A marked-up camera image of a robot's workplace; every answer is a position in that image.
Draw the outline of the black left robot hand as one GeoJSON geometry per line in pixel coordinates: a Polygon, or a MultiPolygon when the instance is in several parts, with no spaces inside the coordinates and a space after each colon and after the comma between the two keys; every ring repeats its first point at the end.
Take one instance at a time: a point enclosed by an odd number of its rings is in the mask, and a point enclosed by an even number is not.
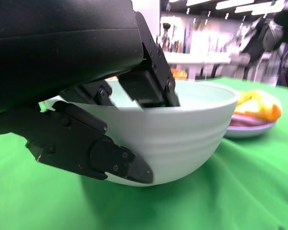
{"type": "Polygon", "coordinates": [[[111,105],[113,76],[143,108],[180,104],[163,50],[130,0],[0,0],[0,135],[24,137],[49,166],[151,184],[144,159],[77,106],[111,105]]]}

